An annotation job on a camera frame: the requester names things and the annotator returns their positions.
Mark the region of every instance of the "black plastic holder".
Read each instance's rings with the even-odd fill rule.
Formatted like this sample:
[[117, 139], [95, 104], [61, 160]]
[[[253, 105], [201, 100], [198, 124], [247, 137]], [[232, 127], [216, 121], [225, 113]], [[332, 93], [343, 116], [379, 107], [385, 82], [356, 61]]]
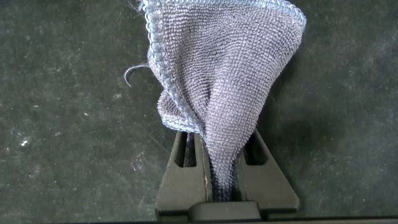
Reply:
[[299, 198], [256, 130], [236, 161], [233, 202], [213, 203], [208, 154], [195, 134], [195, 167], [182, 167], [187, 134], [178, 132], [155, 205], [160, 221], [251, 220], [292, 213]]

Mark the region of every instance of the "white speck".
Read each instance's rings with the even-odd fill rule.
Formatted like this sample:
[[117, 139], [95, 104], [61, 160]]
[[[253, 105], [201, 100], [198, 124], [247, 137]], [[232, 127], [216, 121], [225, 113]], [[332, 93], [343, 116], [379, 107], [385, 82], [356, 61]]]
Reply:
[[120, 99], [120, 98], [122, 98], [122, 94], [120, 94], [120, 93], [115, 94], [115, 95], [113, 95], [113, 97], [112, 97], [113, 100], [117, 100], [117, 99]]
[[24, 141], [21, 143], [21, 146], [26, 146], [27, 143], [28, 143], [28, 141], [27, 141], [27, 140], [24, 140]]

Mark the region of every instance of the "terry cloth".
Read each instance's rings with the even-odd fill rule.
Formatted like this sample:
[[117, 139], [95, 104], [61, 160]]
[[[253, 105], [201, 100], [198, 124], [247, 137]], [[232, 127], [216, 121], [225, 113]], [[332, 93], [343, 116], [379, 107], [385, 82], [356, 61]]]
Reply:
[[234, 162], [306, 18], [284, 0], [143, 0], [149, 66], [172, 129], [200, 133], [216, 201], [231, 199]]

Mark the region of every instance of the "dark surface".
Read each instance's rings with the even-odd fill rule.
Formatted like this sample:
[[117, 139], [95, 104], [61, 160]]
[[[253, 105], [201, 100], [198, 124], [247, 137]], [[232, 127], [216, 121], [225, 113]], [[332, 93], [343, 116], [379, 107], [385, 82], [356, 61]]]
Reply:
[[0, 1], [0, 223], [152, 220], [175, 132], [127, 1]]
[[[398, 215], [398, 1], [296, 0], [259, 130], [302, 217]], [[127, 1], [0, 0], [0, 223], [153, 220], [175, 133]]]

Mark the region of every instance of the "towel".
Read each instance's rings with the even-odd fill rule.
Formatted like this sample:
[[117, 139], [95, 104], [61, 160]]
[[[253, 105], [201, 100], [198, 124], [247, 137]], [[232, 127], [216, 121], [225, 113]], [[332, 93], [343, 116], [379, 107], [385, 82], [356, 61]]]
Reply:
[[199, 133], [215, 201], [231, 200], [234, 162], [306, 18], [284, 0], [143, 0], [149, 66], [169, 128]]

